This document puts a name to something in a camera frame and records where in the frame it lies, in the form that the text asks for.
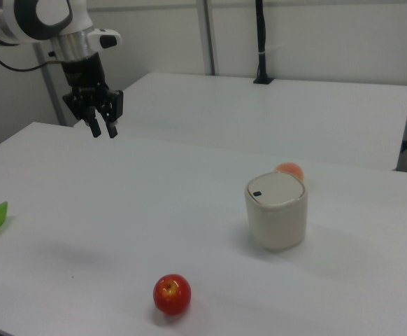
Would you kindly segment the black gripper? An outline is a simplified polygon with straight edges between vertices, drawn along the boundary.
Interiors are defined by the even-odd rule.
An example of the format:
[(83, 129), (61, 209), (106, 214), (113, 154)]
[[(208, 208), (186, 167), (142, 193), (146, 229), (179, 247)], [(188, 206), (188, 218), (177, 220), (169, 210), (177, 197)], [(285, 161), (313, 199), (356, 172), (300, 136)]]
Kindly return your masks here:
[(109, 137), (114, 139), (118, 135), (117, 120), (122, 116), (124, 94), (107, 85), (99, 54), (79, 61), (63, 62), (62, 69), (71, 87), (62, 99), (72, 114), (77, 120), (86, 120), (93, 137), (97, 138), (101, 135), (97, 110), (106, 121)]

